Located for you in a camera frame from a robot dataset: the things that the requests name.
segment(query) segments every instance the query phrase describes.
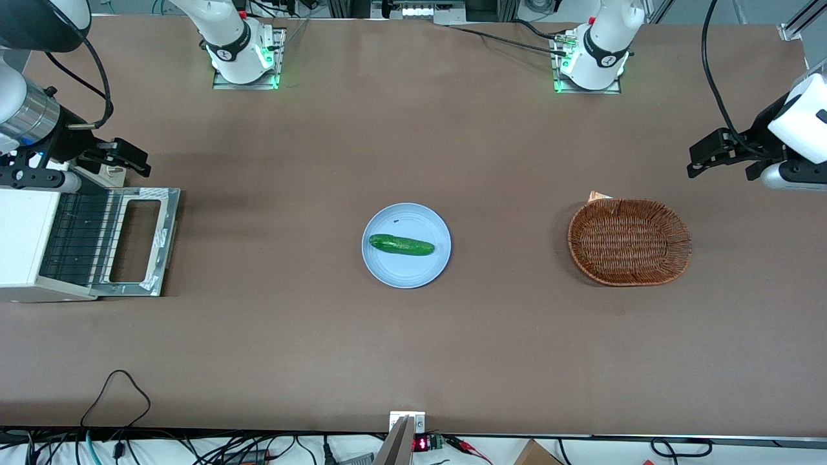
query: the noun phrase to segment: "mounting plate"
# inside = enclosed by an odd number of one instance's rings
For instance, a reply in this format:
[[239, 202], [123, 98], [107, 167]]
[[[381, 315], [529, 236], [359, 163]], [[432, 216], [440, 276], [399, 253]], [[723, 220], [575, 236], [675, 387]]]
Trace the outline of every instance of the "mounting plate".
[[399, 420], [400, 416], [413, 416], [416, 419], [416, 434], [425, 432], [425, 412], [412, 412], [407, 410], [394, 410], [390, 412], [388, 431], [391, 431]]

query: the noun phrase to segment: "white machine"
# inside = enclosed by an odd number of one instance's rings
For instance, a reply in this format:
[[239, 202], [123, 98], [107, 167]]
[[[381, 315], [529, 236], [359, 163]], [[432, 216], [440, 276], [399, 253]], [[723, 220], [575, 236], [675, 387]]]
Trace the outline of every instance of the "white machine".
[[566, 32], [573, 40], [563, 46], [568, 55], [560, 60], [560, 73], [583, 89], [606, 89], [623, 72], [645, 20], [641, 0], [601, 0], [594, 21]]

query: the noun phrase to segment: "white floor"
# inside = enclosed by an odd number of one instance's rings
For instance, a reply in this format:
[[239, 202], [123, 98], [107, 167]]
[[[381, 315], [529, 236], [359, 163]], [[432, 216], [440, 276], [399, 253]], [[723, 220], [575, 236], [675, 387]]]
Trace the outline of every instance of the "white floor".
[[[290, 437], [276, 439], [269, 447], [273, 453], [281, 453], [291, 442]], [[302, 445], [312, 451], [316, 465], [324, 464], [322, 437], [303, 436]], [[523, 450], [527, 439], [507, 438], [465, 438], [477, 450], [485, 454], [494, 465], [512, 465]], [[199, 453], [223, 445], [226, 441], [217, 439], [194, 440]], [[538, 441], [547, 451], [560, 459], [562, 456], [554, 439]], [[356, 458], [366, 453], [377, 453], [382, 442], [367, 435], [331, 436], [331, 450], [337, 461]], [[102, 465], [112, 465], [112, 447], [114, 441], [93, 443]], [[189, 465], [195, 457], [180, 443], [171, 439], [147, 439], [131, 441], [140, 465]], [[566, 453], [571, 465], [642, 465], [651, 460], [655, 465], [672, 465], [671, 459], [658, 457], [645, 442], [594, 441], [569, 439], [565, 441]], [[705, 446], [676, 444], [678, 453], [698, 453]], [[25, 465], [26, 446], [16, 446], [0, 451], [0, 463], [3, 465]], [[38, 463], [45, 463], [48, 452], [44, 449]], [[85, 443], [79, 445], [80, 465], [94, 465]], [[452, 448], [443, 448], [426, 453], [415, 453], [412, 465], [432, 465], [442, 460], [449, 460], [449, 465], [486, 465], [479, 458], [457, 452]], [[74, 443], [65, 444], [55, 454], [54, 465], [77, 465], [74, 456]], [[273, 465], [314, 465], [310, 453], [298, 446], [293, 446], [283, 457], [270, 462]], [[681, 458], [681, 465], [730, 465], [749, 463], [751, 465], [815, 465], [827, 463], [827, 450], [800, 448], [769, 448], [745, 446], [714, 447], [712, 453], [704, 458]], [[129, 455], [119, 460], [120, 465], [134, 465]]]

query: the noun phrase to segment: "red digital display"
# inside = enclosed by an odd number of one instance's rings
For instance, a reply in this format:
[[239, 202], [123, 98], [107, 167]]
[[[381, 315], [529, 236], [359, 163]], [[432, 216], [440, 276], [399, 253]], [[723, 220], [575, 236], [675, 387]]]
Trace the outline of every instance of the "red digital display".
[[431, 450], [431, 441], [428, 439], [428, 435], [417, 434], [416, 438], [413, 439], [413, 451], [426, 452], [428, 450]]

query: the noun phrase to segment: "cable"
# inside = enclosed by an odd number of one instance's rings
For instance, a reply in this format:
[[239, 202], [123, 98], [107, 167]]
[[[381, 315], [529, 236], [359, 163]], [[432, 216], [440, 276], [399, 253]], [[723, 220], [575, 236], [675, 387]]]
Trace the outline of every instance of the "cable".
[[52, 55], [52, 54], [51, 54], [51, 53], [49, 53], [49, 52], [46, 52], [45, 54], [46, 54], [46, 58], [48, 58], [48, 59], [49, 59], [49, 61], [51, 61], [53, 65], [57, 66], [57, 67], [58, 67], [58, 69], [59, 69], [59, 70], [61, 70], [61, 71], [63, 71], [64, 73], [68, 74], [70, 78], [72, 78], [72, 79], [74, 79], [74, 80], [78, 81], [79, 83], [81, 83], [81, 84], [82, 84], [82, 85], [83, 85], [86, 89], [89, 89], [89, 90], [91, 90], [92, 92], [95, 92], [97, 95], [100, 95], [100, 97], [101, 97], [101, 98], [104, 98], [104, 99], [106, 98], [106, 94], [105, 94], [105, 93], [101, 92], [100, 90], [98, 90], [98, 88], [97, 88], [97, 87], [95, 87], [95, 86], [91, 85], [90, 83], [86, 82], [83, 78], [81, 78], [80, 76], [78, 76], [78, 75], [76, 75], [75, 73], [73, 73], [73, 72], [72, 72], [69, 68], [66, 68], [65, 66], [63, 66], [63, 64], [62, 64], [62, 63], [60, 63], [60, 62], [59, 62], [59, 61], [55, 58], [55, 56], [54, 56], [54, 55]]
[[450, 26], [447, 26], [447, 27], [449, 29], [453, 29], [455, 31], [469, 32], [471, 34], [476, 34], [476, 35], [481, 36], [481, 37], [488, 37], [489, 39], [494, 39], [495, 41], [504, 42], [504, 43], [510, 44], [512, 46], [523, 47], [523, 48], [530, 49], [530, 50], [543, 51], [543, 52], [546, 52], [546, 53], [550, 53], [552, 55], [559, 55], [559, 56], [565, 56], [566, 55], [566, 52], [564, 52], [562, 50], [552, 50], [552, 49], [542, 48], [542, 47], [538, 47], [538, 46], [531, 46], [529, 44], [524, 44], [522, 42], [512, 41], [510, 39], [505, 39], [503, 37], [492, 36], [491, 34], [488, 34], [488, 33], [485, 33], [485, 32], [473, 31], [471, 29], [466, 29], [464, 27], [450, 27]]
[[84, 424], [84, 420], [86, 419], [86, 416], [89, 415], [89, 412], [91, 412], [92, 409], [94, 409], [98, 405], [98, 402], [101, 400], [101, 397], [103, 397], [103, 392], [106, 390], [106, 386], [108, 386], [110, 380], [112, 380], [112, 377], [115, 376], [118, 373], [123, 373], [124, 375], [126, 375], [127, 378], [129, 378], [129, 382], [132, 383], [132, 387], [134, 387], [135, 390], [138, 391], [138, 393], [143, 396], [144, 400], [146, 400], [146, 408], [144, 409], [143, 413], [138, 415], [133, 421], [129, 422], [129, 424], [127, 424], [123, 428], [124, 429], [131, 428], [139, 419], [144, 418], [144, 416], [149, 413], [150, 408], [152, 408], [152, 401], [150, 400], [150, 397], [144, 392], [144, 390], [142, 390], [138, 386], [138, 384], [135, 382], [135, 379], [132, 378], [132, 375], [130, 375], [128, 371], [122, 370], [122, 369], [119, 368], [119, 369], [113, 370], [111, 373], [109, 373], [109, 376], [106, 377], [106, 381], [103, 382], [103, 387], [101, 388], [101, 391], [98, 393], [98, 397], [96, 397], [95, 401], [89, 406], [88, 409], [86, 409], [86, 412], [84, 412], [84, 416], [80, 417], [80, 427], [81, 428], [88, 428], [88, 426], [86, 426]]
[[471, 455], [473, 455], [474, 457], [479, 457], [479, 458], [481, 458], [481, 459], [485, 460], [486, 462], [488, 462], [488, 465], [494, 465], [494, 464], [493, 464], [493, 463], [492, 463], [492, 462], [491, 462], [491, 461], [490, 461], [490, 460], [489, 460], [489, 459], [488, 459], [485, 455], [483, 455], [482, 453], [479, 453], [479, 452], [472, 452], [472, 453], [471, 453]]
[[86, 129], [99, 129], [101, 126], [106, 124], [106, 121], [112, 116], [112, 112], [114, 112], [115, 108], [112, 105], [112, 94], [109, 91], [109, 79], [106, 76], [106, 70], [103, 68], [103, 63], [101, 63], [101, 59], [98, 56], [98, 52], [95, 51], [95, 48], [92, 47], [92, 43], [86, 38], [83, 32], [78, 29], [78, 27], [66, 16], [60, 8], [56, 7], [51, 0], [38, 0], [41, 4], [48, 7], [55, 15], [57, 15], [63, 22], [66, 23], [67, 26], [74, 32], [74, 34], [79, 37], [86, 48], [89, 50], [89, 54], [92, 55], [92, 59], [95, 61], [95, 65], [98, 67], [98, 72], [101, 75], [101, 81], [103, 82], [103, 94], [104, 100], [106, 100], [106, 106], [103, 110], [103, 116], [92, 124], [70, 124], [67, 126], [68, 129], [75, 129], [75, 130], [86, 130]]
[[132, 460], [135, 462], [135, 465], [141, 465], [141, 463], [138, 462], [138, 457], [135, 455], [135, 451], [132, 450], [132, 443], [129, 442], [128, 437], [127, 437], [127, 448], [129, 449], [129, 455], [132, 455]]
[[571, 465], [571, 462], [569, 462], [568, 459], [568, 455], [566, 455], [566, 448], [563, 447], [563, 439], [557, 438], [557, 443], [560, 444], [560, 455], [563, 456], [563, 462], [565, 462], [566, 465]]
[[735, 125], [732, 123], [732, 119], [729, 117], [729, 113], [726, 111], [726, 107], [724, 106], [724, 100], [721, 98], [721, 93], [718, 91], [718, 86], [715, 85], [715, 80], [712, 79], [712, 73], [710, 72], [710, 63], [706, 56], [706, 37], [709, 34], [710, 30], [710, 21], [712, 20], [712, 12], [715, 11], [715, 5], [718, 4], [718, 0], [712, 0], [710, 2], [710, 9], [706, 12], [706, 19], [704, 20], [704, 28], [701, 30], [700, 33], [700, 62], [704, 66], [704, 74], [706, 75], [706, 81], [710, 85], [710, 89], [712, 90], [712, 94], [715, 96], [715, 102], [718, 104], [718, 109], [721, 112], [721, 116], [724, 117], [724, 122], [726, 122], [726, 127], [729, 129], [730, 136], [733, 138], [737, 145], [740, 145], [747, 151], [753, 153], [754, 155], [760, 156], [762, 158], [767, 158], [767, 155], [753, 149], [751, 146], [747, 145], [747, 142], [741, 137], [738, 131], [735, 130]]
[[531, 32], [533, 32], [534, 34], [536, 34], [536, 35], [538, 35], [538, 36], [541, 36], [543, 39], [549, 39], [549, 40], [551, 40], [551, 41], [553, 41], [553, 40], [554, 40], [554, 38], [555, 38], [558, 34], [562, 34], [562, 33], [566, 32], [566, 31], [568, 31], [567, 29], [563, 29], [562, 31], [557, 31], [557, 32], [546, 33], [546, 32], [542, 32], [542, 31], [540, 31], [539, 29], [537, 29], [536, 27], [534, 27], [534, 24], [532, 24], [532, 23], [530, 23], [530, 22], [528, 22], [528, 21], [523, 21], [522, 19], [519, 19], [519, 18], [515, 18], [515, 19], [513, 19], [511, 22], [516, 22], [517, 24], [522, 24], [523, 26], [526, 26], [526, 27], [527, 27], [527, 28], [528, 28]]
[[298, 445], [299, 445], [299, 447], [301, 447], [302, 449], [304, 449], [304, 450], [308, 451], [308, 453], [310, 454], [310, 457], [311, 457], [311, 458], [313, 458], [313, 465], [318, 465], [318, 464], [316, 463], [316, 456], [315, 456], [315, 455], [313, 455], [313, 453], [312, 453], [312, 452], [310, 452], [310, 449], [308, 449], [308, 448], [304, 447], [304, 444], [302, 444], [302, 442], [301, 442], [301, 441], [299, 441], [299, 436], [294, 436], [294, 438], [296, 438], [296, 444], [298, 444]]
[[92, 437], [89, 435], [89, 431], [86, 431], [86, 447], [89, 449], [89, 455], [92, 456], [92, 461], [95, 462], [95, 465], [102, 465], [101, 459], [98, 458], [98, 453], [95, 452], [95, 448], [92, 447]]
[[282, 12], [287, 13], [292, 17], [299, 17], [295, 12], [290, 12], [289, 10], [284, 10], [283, 8], [273, 7], [271, 5], [265, 5], [264, 3], [259, 2], [258, 0], [250, 0], [250, 3], [258, 6], [263, 11], [267, 12], [272, 17], [277, 17], [273, 12]]
[[55, 450], [52, 450], [51, 446], [49, 446], [49, 458], [46, 459], [46, 462], [44, 463], [44, 465], [50, 465], [51, 464], [52, 458], [55, 457], [55, 454], [57, 453], [57, 451], [60, 450], [60, 446], [63, 445], [63, 442], [68, 437], [69, 437], [69, 433], [64, 434], [63, 438], [60, 439], [60, 442], [57, 443], [57, 447], [55, 448]]
[[333, 451], [330, 450], [330, 443], [327, 441], [327, 435], [324, 435], [324, 445], [322, 446], [324, 450], [324, 465], [338, 465], [336, 461], [336, 457], [333, 456]]
[[[667, 446], [667, 449], [669, 450], [669, 452], [668, 453], [663, 453], [663, 452], [657, 450], [657, 448], [655, 447], [656, 443], [663, 444], [663, 445]], [[649, 448], [652, 449], [652, 452], [656, 453], [657, 455], [659, 455], [663, 458], [671, 458], [672, 461], [675, 463], [675, 465], [680, 465], [677, 462], [678, 458], [701, 458], [701, 457], [706, 457], [707, 455], [711, 454], [712, 453], [712, 441], [709, 441], [707, 439], [705, 444], [706, 444], [707, 449], [704, 452], [701, 452], [701, 453], [676, 453], [675, 449], [672, 448], [672, 445], [669, 444], [669, 441], [665, 440], [664, 438], [652, 438], [652, 440], [649, 442]]]

